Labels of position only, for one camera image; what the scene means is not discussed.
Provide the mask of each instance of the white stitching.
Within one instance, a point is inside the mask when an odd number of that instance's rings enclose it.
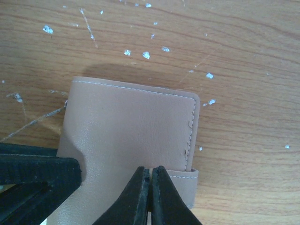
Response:
[[[188,150],[187,150],[187,163],[186,163],[186,166],[184,168],[185,171],[187,171],[187,165],[188,165],[188,155],[189,155],[189,150],[191,149],[191,139],[192,139],[192,133],[193,133],[193,123],[194,123],[194,113],[195,113],[195,109],[196,109],[196,100],[194,99],[194,109],[193,109],[193,112],[192,112],[192,124],[191,124],[191,134],[189,136],[189,141],[188,141]]]
[[[150,92],[150,93],[155,93],[155,94],[160,94],[160,95],[170,95],[170,96],[176,96],[176,97],[182,97],[182,98],[189,98],[194,100],[194,109],[192,111],[192,124],[191,124],[191,134],[189,137],[189,141],[188,141],[188,150],[187,150],[187,163],[185,165],[184,170],[187,170],[187,165],[188,165],[188,155],[189,155],[189,151],[191,149],[191,139],[192,139],[192,133],[193,133],[193,123],[194,123],[194,113],[195,113],[195,109],[196,109],[196,100],[193,97],[187,97],[187,96],[183,96],[183,95],[174,95],[174,94],[168,94],[168,93],[162,93],[162,92],[155,92],[155,91],[150,91],[150,90],[143,90],[143,89],[136,89],[136,88],[130,88],[130,87],[122,87],[122,86],[115,86],[115,85],[111,85],[111,84],[105,84],[105,83],[97,83],[97,82],[89,82],[89,81],[72,81],[72,82],[79,82],[79,83],[92,83],[92,84],[98,84],[98,85],[103,85],[103,86],[108,86],[108,87],[115,87],[115,88],[124,88],[124,89],[130,89],[130,90],[138,90],[138,91],[144,91],[144,92]]]
[[[171,176],[170,177],[177,177],[177,178],[187,178],[187,179],[195,179],[195,178],[198,178],[198,177],[182,177],[182,176]]]
[[[105,83],[97,83],[97,82],[89,82],[89,81],[72,81],[72,82],[92,83],[92,84],[99,84],[99,85],[109,86],[109,87],[115,87],[115,88],[124,88],[124,89],[139,90],[139,91],[144,91],[144,92],[151,92],[151,93],[161,94],[161,95],[172,95],[172,96],[176,96],[176,97],[189,98],[189,99],[192,99],[192,100],[195,101],[195,99],[193,97],[187,97],[187,96],[183,96],[183,95],[174,95],[174,94],[168,94],[168,93],[162,93],[162,92],[155,92],[155,91],[150,91],[150,90],[143,90],[143,89],[136,89],[136,88],[130,88],[130,87],[115,86],[115,85],[110,85],[110,84],[105,84]]]

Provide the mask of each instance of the white paint speck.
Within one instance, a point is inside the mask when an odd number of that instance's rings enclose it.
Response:
[[[73,22],[69,22],[68,25],[70,25],[72,27],[79,27],[79,25],[77,23],[73,23]]]
[[[169,52],[170,51],[170,49],[166,46],[162,46],[161,50],[163,50],[164,52]]]
[[[14,99],[17,100],[17,102],[19,102],[19,103],[23,102],[23,99],[19,93],[11,93],[11,94],[6,95],[6,97],[9,97],[9,96],[13,96]]]
[[[45,32],[47,32],[49,34],[53,34],[53,30],[48,25],[44,26],[43,31],[45,31]]]
[[[150,54],[149,54],[149,52],[143,52],[143,53],[142,53],[142,56],[143,56],[144,58],[146,58],[146,59],[150,59]]]
[[[216,102],[215,99],[211,99],[211,100],[208,102],[208,104],[212,105],[212,104],[214,104],[215,102]]]
[[[209,78],[209,79],[212,79],[212,78],[214,78],[214,75],[211,74],[211,73],[207,73],[206,77]]]
[[[124,55],[130,56],[130,55],[131,55],[131,51],[130,51],[129,49],[126,49],[126,50],[124,51]]]

